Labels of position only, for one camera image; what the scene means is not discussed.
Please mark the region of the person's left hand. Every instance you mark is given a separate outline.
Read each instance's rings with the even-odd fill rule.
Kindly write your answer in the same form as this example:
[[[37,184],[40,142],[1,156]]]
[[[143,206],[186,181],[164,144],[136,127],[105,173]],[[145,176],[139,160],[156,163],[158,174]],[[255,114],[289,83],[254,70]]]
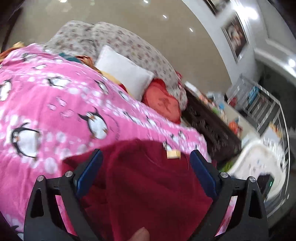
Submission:
[[[128,241],[150,241],[149,231],[145,227],[142,227]]]

